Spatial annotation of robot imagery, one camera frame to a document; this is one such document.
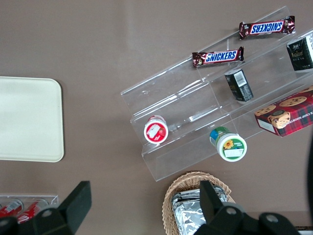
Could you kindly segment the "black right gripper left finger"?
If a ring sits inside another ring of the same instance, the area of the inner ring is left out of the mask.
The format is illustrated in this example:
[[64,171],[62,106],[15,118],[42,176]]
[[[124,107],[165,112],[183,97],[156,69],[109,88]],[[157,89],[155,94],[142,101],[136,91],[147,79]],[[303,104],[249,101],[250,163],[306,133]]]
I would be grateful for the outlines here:
[[35,235],[74,235],[91,209],[90,181],[81,181],[56,208],[47,208],[31,219]]

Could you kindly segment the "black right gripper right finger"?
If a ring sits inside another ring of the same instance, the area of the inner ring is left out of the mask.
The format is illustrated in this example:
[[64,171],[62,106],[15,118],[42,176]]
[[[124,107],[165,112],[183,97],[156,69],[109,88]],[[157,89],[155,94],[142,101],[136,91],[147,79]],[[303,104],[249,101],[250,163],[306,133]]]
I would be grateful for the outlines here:
[[200,206],[206,223],[196,235],[238,235],[244,214],[233,203],[222,203],[209,181],[200,182]]

